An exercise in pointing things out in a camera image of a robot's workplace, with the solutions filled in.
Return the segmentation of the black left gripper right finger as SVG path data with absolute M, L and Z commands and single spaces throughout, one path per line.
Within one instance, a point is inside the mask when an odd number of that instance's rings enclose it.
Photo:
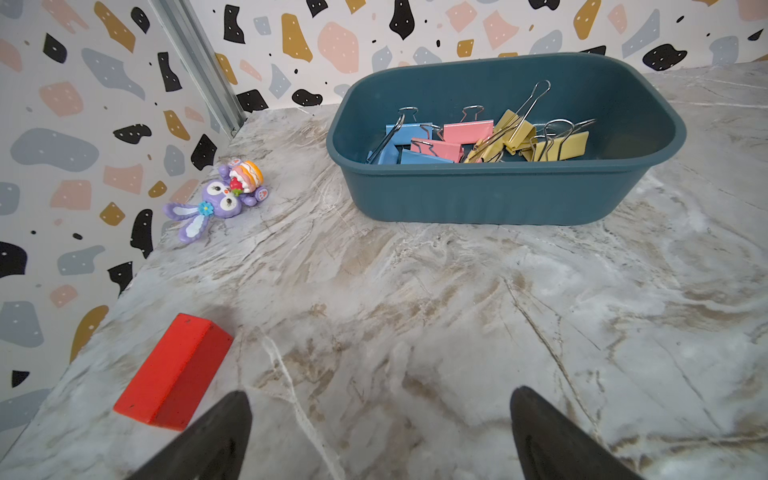
M 527 386 L 513 391 L 510 414 L 526 479 L 641 479 Z

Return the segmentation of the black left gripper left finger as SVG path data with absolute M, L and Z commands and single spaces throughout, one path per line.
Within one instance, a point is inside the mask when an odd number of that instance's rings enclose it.
M 232 391 L 130 477 L 237 479 L 252 423 L 247 394 Z

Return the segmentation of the teal plastic storage box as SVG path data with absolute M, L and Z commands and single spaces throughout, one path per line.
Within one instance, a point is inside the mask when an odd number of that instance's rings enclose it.
M 403 107 L 444 125 L 471 105 L 497 120 L 528 97 L 536 99 L 532 123 L 589 122 L 584 155 L 468 165 L 377 165 L 368 158 Z M 557 53 L 371 74 L 348 90 L 326 144 L 355 205 L 375 220 L 581 225 L 611 213 L 685 139 L 681 117 L 633 67 L 601 55 Z

